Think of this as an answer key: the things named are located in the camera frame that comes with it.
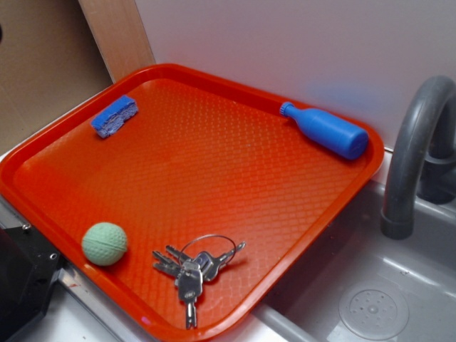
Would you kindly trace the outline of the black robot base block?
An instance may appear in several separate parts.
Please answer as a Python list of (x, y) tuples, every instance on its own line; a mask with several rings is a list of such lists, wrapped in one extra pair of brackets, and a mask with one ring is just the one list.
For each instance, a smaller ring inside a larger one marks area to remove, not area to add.
[(42, 320), (63, 256), (30, 224), (1, 230), (1, 340), (12, 341)]

